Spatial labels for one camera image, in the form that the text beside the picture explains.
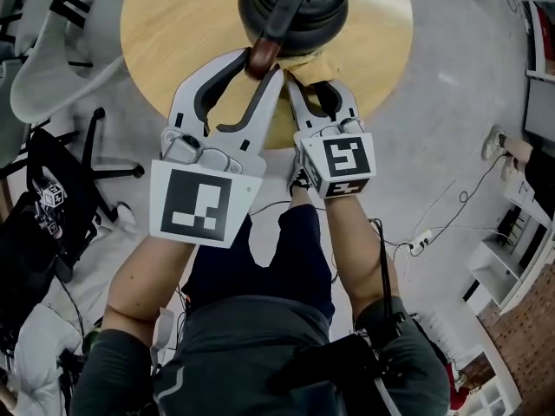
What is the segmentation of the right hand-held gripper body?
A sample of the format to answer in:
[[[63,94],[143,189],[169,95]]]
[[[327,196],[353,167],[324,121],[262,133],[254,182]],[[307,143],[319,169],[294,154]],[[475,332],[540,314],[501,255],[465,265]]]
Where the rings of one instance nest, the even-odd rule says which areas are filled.
[[[373,137],[358,118],[298,131],[294,140],[320,198],[360,194],[376,175]]]

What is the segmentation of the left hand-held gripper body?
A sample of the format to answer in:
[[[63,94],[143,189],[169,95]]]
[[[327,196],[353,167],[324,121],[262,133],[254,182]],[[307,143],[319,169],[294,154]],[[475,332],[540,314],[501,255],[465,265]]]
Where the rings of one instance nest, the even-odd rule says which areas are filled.
[[[229,248],[262,185],[264,138],[167,127],[161,147],[151,165],[150,235]]]

